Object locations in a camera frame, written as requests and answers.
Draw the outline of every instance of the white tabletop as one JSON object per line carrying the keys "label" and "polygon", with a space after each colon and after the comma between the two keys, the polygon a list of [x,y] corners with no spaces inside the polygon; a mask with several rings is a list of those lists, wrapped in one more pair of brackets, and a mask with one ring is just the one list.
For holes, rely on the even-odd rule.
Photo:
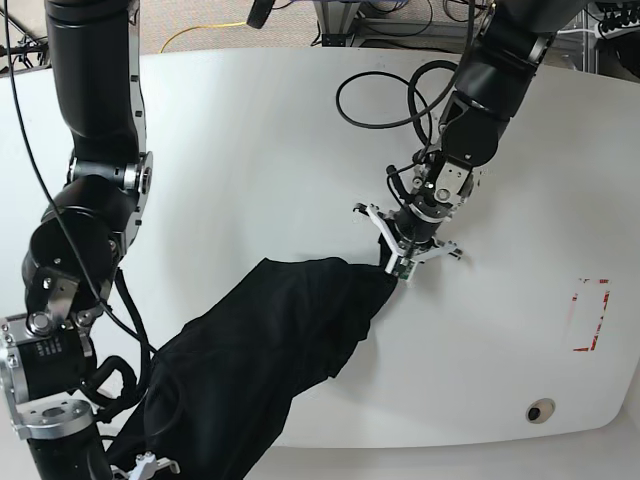
{"label": "white tabletop", "polygon": [[[335,91],[369,69],[409,78],[437,57],[271,49],[143,58],[156,168],[123,268],[154,344],[208,310],[264,257],[376,262],[376,231],[351,208],[393,208],[384,169],[407,164],[420,145],[411,126],[348,125]],[[447,75],[427,76],[420,89],[434,98]],[[441,229],[467,260],[433,260],[400,287],[341,375],[294,401],[279,444],[451,445],[611,421],[640,356],[638,88],[542,68],[481,187]],[[58,191],[72,142],[52,74],[21,75],[18,89],[36,159]],[[344,104],[370,122],[407,114],[405,87],[388,79],[348,87]],[[0,305],[14,314],[24,308],[20,263],[46,205],[6,81],[0,105]],[[579,282],[586,278],[595,281]],[[575,352],[591,345],[606,291],[596,350]],[[126,317],[115,294],[112,303]],[[108,319],[92,337],[101,358],[119,354],[137,365],[137,346]],[[541,398],[553,399],[557,411],[531,425],[526,409]]]}

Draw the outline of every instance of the black fabric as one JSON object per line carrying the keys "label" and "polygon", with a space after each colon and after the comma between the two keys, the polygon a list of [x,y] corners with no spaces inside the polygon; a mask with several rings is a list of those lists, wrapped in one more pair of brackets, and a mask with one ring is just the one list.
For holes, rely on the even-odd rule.
{"label": "black fabric", "polygon": [[[338,375],[367,338],[396,282],[380,267],[338,258],[263,260],[188,323],[160,352],[187,391],[178,426],[149,445],[180,464],[182,473],[166,478],[244,478],[282,432],[293,397]],[[146,404],[108,451],[120,468],[130,469],[144,450],[132,449],[129,439],[169,421],[174,391],[156,365]]]}

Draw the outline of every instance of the red mark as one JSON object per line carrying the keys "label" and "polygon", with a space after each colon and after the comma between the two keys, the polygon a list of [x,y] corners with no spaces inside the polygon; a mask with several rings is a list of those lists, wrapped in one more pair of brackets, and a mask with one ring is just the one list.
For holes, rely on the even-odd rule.
{"label": "red mark", "polygon": [[[583,280],[583,283],[587,283],[589,281],[589,279],[587,278],[586,280]],[[600,280],[600,283],[609,283],[609,280]],[[598,324],[598,328],[596,328],[596,334],[593,336],[593,341],[591,342],[591,348],[589,349],[589,347],[585,347],[585,348],[574,348],[573,351],[574,352],[588,352],[589,350],[591,350],[592,352],[596,349],[596,345],[598,344],[598,337],[600,336],[600,329],[602,328],[602,324],[604,323],[604,314],[607,311],[607,305],[609,305],[609,294],[611,293],[611,291],[607,290],[604,293],[604,299],[602,300],[602,302],[604,303],[604,306],[602,308],[602,316],[600,317],[600,323]],[[571,299],[572,302],[575,302],[578,300],[578,294],[576,293],[573,298]],[[570,316],[573,316],[573,304],[571,305],[571,310],[569,312]]]}

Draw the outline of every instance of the yellow cable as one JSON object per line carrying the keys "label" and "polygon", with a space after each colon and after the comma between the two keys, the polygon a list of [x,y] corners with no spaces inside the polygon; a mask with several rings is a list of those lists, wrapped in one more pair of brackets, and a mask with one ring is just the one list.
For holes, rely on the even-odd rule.
{"label": "yellow cable", "polygon": [[171,43],[171,41],[182,35],[183,33],[187,33],[190,32],[191,30],[198,30],[200,28],[204,28],[204,29],[213,29],[213,28],[227,28],[227,27],[241,27],[243,25],[246,25],[247,22],[237,22],[237,23],[221,23],[219,25],[196,25],[195,27],[189,27],[189,28],[185,28],[184,30],[180,30],[178,33],[172,35],[166,42],[164,42],[164,45],[162,46],[162,48],[160,49],[159,53],[163,53],[164,49],[167,48],[167,45],[169,45],[169,43]]}

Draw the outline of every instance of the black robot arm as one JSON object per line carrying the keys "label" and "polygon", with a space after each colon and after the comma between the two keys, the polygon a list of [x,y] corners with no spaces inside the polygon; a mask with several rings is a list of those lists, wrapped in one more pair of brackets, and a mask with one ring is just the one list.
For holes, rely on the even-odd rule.
{"label": "black robot arm", "polygon": [[[119,357],[98,366],[89,337],[141,225],[151,183],[139,1],[47,0],[45,6],[58,101],[74,144],[55,203],[77,252],[48,208],[23,262],[27,313],[0,319],[0,378],[14,429],[28,441],[43,479],[106,480],[112,472],[95,423],[137,404],[150,368],[148,351],[140,382]],[[114,372],[123,389],[110,398],[98,389]],[[100,408],[59,397],[31,403],[75,390]]]}
{"label": "black robot arm", "polygon": [[498,151],[540,63],[587,0],[498,0],[488,9],[463,56],[455,90],[440,120],[440,139],[418,156],[413,189],[402,191],[403,208],[374,219],[391,250],[388,273],[409,279],[418,263],[462,253],[436,232],[471,196],[474,170]]}

